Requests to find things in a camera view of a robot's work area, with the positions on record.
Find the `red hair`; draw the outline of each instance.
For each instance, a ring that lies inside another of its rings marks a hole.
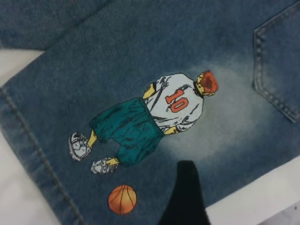
[[[219,88],[217,80],[210,70],[203,73],[200,85],[204,87],[204,93],[215,93]]]

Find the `white fabric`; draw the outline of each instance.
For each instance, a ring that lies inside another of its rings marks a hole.
[[[193,80],[174,74],[159,78],[155,94],[145,102],[163,132],[174,126],[186,131],[200,117],[203,98],[196,94]]]
[[[299,171],[297,157],[208,207],[212,224],[257,225],[300,201]]]
[[[272,216],[259,225],[300,225],[300,202]]]

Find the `printed graphic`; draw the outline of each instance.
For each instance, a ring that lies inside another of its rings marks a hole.
[[[118,215],[131,212],[135,204],[135,191],[128,185],[117,187],[111,192],[108,198],[109,208]]]
[[[218,83],[208,70],[196,81],[184,74],[162,76],[150,84],[143,97],[119,103],[98,114],[91,122],[89,138],[73,133],[69,150],[81,161],[92,150],[96,140],[113,139],[120,144],[114,157],[94,162],[93,173],[112,173],[118,165],[132,166],[152,153],[165,135],[188,130],[202,113],[203,97],[213,96]]]

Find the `white jersey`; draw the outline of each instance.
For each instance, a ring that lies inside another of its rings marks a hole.
[[[193,80],[174,74],[159,78],[155,94],[145,103],[163,132],[174,126],[178,131],[186,131],[201,116],[203,98]]]

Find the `back pocket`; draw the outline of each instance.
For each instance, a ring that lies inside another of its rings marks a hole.
[[[300,121],[300,1],[254,31],[254,87],[292,122]]]

